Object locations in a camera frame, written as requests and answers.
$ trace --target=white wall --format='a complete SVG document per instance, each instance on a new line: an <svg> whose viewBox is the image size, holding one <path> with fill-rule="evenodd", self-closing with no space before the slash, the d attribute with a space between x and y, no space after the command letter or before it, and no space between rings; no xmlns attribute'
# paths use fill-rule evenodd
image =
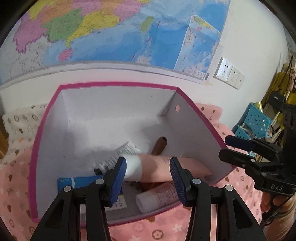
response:
<svg viewBox="0 0 296 241"><path fill-rule="evenodd" d="M231 0L220 45L209 68L208 80L212 85L131 70L92 69L31 78L1 90L0 98L4 111L8 112L48 102L60 83L95 80L161 83L179 86L195 102L222 107L221 122L232 128L248 103L260 101L264 96L277 69L286 60L287 43L282 24L259 0ZM212 78L221 56L245 75L240 90Z"/></svg>

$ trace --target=brush handle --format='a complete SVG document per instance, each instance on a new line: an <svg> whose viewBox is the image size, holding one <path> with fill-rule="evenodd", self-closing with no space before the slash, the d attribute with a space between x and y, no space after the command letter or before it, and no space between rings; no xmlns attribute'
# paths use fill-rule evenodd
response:
<svg viewBox="0 0 296 241"><path fill-rule="evenodd" d="M151 155L154 155L154 156L160 155L163 152L163 150L165 149L167 143L168 143L168 140L166 139L166 137L160 137L156 141L156 143L153 147L153 150L151 152Z"/></svg>

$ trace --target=world map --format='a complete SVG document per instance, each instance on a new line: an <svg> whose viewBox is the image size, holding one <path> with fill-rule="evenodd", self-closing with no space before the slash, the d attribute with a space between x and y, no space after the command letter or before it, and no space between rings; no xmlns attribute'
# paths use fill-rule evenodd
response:
<svg viewBox="0 0 296 241"><path fill-rule="evenodd" d="M0 48L0 82L40 68L123 61L202 80L230 0L39 0Z"/></svg>

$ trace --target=wall socket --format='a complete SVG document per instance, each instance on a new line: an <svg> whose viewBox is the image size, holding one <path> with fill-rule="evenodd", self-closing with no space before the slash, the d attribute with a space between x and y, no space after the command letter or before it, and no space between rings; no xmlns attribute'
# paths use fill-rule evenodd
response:
<svg viewBox="0 0 296 241"><path fill-rule="evenodd" d="M234 86L238 77L239 77L239 70L233 66L226 82L229 83L230 85Z"/></svg>
<svg viewBox="0 0 296 241"><path fill-rule="evenodd" d="M225 58L221 58L214 77L216 79L226 82L231 73L232 67L233 64L230 61L228 61Z"/></svg>
<svg viewBox="0 0 296 241"><path fill-rule="evenodd" d="M225 58L221 58L214 78L226 82L236 89L240 89L245 80L244 75Z"/></svg>

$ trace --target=yellow cloth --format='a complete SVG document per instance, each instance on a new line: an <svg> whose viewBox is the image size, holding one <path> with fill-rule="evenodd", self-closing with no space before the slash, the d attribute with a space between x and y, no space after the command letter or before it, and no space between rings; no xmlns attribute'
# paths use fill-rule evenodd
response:
<svg viewBox="0 0 296 241"><path fill-rule="evenodd" d="M285 72L280 72L275 75L271 85L269 86L265 96L263 97L263 99L261 101L263 108L267 104L267 100L268 100L272 91L278 91L282 95L284 95L287 92L288 83L289 83L289 72L286 74L285 77L284 76L285 76ZM290 93L286 103L296 105L296 94ZM279 122L279 125L280 125L281 129L283 130L284 126L283 126L283 114L282 113L279 114L277 121Z"/></svg>
<svg viewBox="0 0 296 241"><path fill-rule="evenodd" d="M263 97L261 103L263 108L266 106L267 104L267 100L271 94L272 91L278 91L280 94L284 95L287 91L287 87L288 87L288 83L289 83L289 73L287 73L287 75L285 76L283 82L281 83L283 77L284 77L285 73L284 72L279 72L275 75L273 81L271 82L265 96Z"/></svg>

